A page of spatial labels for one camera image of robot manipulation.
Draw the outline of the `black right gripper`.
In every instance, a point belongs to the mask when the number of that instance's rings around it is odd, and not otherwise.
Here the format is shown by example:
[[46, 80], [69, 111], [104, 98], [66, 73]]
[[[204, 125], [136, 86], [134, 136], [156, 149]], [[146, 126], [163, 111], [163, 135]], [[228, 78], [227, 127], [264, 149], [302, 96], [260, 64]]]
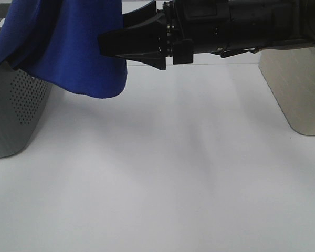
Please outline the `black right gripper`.
[[166, 69], [189, 64], [195, 54], [222, 58], [281, 47], [299, 38], [299, 1], [169, 1], [156, 15], [156, 1], [125, 13], [123, 29], [98, 36], [104, 56]]

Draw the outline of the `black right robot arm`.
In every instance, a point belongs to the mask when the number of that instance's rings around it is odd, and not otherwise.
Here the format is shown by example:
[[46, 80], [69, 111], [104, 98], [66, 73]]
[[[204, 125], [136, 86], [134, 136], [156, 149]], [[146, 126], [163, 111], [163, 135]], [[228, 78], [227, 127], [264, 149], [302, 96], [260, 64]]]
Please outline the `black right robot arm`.
[[169, 1], [123, 15], [123, 27], [98, 36], [104, 56], [166, 69], [194, 55], [227, 58], [265, 49], [315, 46], [315, 1]]

